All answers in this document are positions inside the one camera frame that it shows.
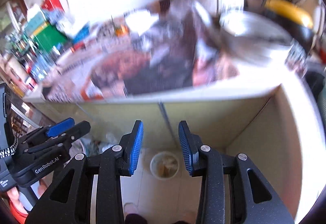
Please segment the white foam fruit net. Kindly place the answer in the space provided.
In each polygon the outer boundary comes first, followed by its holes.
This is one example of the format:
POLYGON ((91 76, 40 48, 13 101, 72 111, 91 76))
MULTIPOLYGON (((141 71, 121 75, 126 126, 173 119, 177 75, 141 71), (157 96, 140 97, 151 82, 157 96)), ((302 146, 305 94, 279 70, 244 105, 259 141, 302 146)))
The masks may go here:
POLYGON ((142 35, 158 20, 158 14, 151 14, 151 12, 146 9, 131 12, 125 17, 125 22, 129 31, 138 35, 142 35))

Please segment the white bucket on floor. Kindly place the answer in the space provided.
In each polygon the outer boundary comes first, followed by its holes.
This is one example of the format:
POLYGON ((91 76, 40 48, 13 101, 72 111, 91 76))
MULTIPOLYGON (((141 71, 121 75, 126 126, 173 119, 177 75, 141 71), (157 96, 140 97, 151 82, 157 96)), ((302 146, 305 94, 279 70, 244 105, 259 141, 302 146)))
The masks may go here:
POLYGON ((151 174, 158 180, 170 180, 180 169, 180 162, 174 153, 164 151, 155 154, 150 162, 151 174))

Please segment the green box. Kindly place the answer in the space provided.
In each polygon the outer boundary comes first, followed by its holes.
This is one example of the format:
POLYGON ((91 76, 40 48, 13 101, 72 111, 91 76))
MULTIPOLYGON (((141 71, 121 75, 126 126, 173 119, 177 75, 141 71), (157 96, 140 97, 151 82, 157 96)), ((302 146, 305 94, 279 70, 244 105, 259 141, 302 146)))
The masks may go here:
POLYGON ((53 47, 57 47, 59 44, 64 45, 67 42, 67 37, 49 22, 44 22, 30 37, 45 53, 49 53, 53 47))

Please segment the blue plastic basket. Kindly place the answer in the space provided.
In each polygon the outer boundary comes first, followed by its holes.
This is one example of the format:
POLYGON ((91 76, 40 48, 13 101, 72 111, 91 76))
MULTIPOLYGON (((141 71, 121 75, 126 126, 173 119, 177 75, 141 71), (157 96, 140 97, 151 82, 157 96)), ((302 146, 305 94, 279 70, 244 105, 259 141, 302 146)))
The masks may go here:
POLYGON ((88 36, 89 36, 89 24, 86 24, 73 38, 72 44, 79 43, 81 40, 85 39, 88 36))

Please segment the newspaper print table mat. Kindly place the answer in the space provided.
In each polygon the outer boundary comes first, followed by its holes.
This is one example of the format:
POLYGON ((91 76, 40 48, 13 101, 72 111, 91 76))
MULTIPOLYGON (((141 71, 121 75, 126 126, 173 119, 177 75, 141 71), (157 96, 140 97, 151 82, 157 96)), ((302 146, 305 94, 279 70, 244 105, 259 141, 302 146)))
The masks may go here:
POLYGON ((52 102, 82 102, 168 92, 238 76, 218 31, 196 0, 171 0, 142 35, 117 37, 111 22, 59 59, 42 82, 52 102))

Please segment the teal tissue box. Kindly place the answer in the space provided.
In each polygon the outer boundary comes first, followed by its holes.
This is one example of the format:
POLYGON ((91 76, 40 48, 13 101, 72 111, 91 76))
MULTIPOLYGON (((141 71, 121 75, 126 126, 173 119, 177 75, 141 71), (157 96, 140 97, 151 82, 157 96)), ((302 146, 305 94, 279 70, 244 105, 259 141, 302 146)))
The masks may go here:
POLYGON ((31 36, 34 31, 36 31, 36 29, 43 25, 45 22, 46 16, 42 11, 39 11, 29 22, 27 22, 24 33, 27 36, 31 36))

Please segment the orange mandarin with leaf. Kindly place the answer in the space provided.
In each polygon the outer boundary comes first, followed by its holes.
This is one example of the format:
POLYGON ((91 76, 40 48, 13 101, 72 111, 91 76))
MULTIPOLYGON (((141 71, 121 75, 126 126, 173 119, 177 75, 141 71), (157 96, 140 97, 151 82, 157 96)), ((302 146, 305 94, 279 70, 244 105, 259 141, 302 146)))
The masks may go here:
POLYGON ((129 34, 128 26, 123 25, 123 24, 114 26, 114 30, 115 30, 115 34, 117 37, 123 37, 124 35, 129 34))

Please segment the metal steamer pot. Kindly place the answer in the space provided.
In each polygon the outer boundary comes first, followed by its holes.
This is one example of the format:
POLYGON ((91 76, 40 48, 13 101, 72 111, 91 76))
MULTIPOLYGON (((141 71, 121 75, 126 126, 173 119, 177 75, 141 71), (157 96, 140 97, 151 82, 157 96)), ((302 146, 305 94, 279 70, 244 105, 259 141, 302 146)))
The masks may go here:
POLYGON ((294 45, 293 37, 285 29, 253 12, 224 12, 219 24, 221 39, 226 46, 252 64, 284 64, 294 45))

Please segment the red carton box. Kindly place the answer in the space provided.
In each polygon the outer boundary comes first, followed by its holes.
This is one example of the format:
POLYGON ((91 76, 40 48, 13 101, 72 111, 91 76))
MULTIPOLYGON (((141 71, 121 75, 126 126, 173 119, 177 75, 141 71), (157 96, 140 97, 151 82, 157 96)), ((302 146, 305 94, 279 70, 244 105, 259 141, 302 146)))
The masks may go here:
POLYGON ((60 0, 43 0, 41 9, 46 11, 64 10, 60 0))

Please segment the yellow black appliance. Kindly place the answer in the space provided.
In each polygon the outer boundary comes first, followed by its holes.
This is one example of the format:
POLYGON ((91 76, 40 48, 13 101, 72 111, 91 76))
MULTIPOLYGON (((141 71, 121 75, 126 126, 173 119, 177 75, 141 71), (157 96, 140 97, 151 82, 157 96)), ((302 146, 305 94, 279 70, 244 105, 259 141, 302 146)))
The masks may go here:
POLYGON ((304 9, 286 0, 267 0, 265 16, 283 27, 308 53, 312 47, 315 32, 313 19, 304 9))

